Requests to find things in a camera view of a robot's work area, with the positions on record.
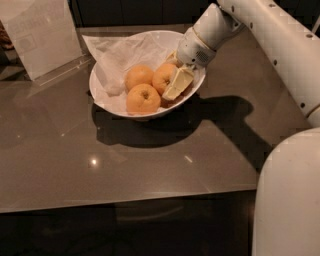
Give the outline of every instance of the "orange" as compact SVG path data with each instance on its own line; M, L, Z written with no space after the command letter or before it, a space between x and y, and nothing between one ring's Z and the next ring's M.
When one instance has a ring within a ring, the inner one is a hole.
M125 85L128 91L138 84L152 84L153 70L147 65L133 66L125 76Z
M173 73L176 71L176 65L172 63L163 63L154 72L152 85L160 95L164 93Z
M150 84L134 86L127 95L127 112L130 115L146 115L157 112L161 97Z

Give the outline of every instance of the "paper sign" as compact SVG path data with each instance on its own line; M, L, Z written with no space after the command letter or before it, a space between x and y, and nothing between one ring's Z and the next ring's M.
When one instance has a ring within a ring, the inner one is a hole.
M0 0L0 20L31 80L82 56L67 0Z

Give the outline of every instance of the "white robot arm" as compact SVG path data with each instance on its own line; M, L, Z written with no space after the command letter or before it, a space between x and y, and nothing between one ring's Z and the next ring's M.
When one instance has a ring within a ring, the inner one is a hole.
M218 0L181 40L176 58L202 67L247 26L313 127L320 127L320 40L270 0ZM253 256L320 255L320 128L268 157L258 183Z
M218 0L181 40L176 57L206 66L247 26L313 127L320 127L320 40L271 0Z

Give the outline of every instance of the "black wall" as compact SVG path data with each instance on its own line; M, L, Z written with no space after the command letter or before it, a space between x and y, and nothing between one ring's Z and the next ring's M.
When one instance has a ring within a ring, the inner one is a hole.
M215 0L71 0L77 27L194 23ZM275 0L310 30L320 0Z

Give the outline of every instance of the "glossy tabletop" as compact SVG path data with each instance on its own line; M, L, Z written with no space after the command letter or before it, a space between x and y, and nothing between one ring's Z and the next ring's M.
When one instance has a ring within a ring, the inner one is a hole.
M197 95L149 122L93 103L94 64L0 82L0 212L254 190L274 146L309 128L246 29Z

